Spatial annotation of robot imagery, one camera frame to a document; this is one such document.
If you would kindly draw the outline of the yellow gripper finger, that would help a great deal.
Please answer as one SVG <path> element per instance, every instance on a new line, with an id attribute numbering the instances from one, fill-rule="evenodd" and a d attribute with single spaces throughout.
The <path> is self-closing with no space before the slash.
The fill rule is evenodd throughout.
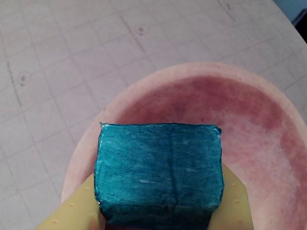
<path id="1" fill-rule="evenodd" d="M 85 182 L 40 223 L 37 230 L 104 230 L 106 220 L 94 197 L 94 177 Z"/>
<path id="2" fill-rule="evenodd" d="M 254 229 L 246 187 L 226 165 L 223 165 L 223 177 L 224 192 L 222 201 L 212 213 L 208 229 Z"/>

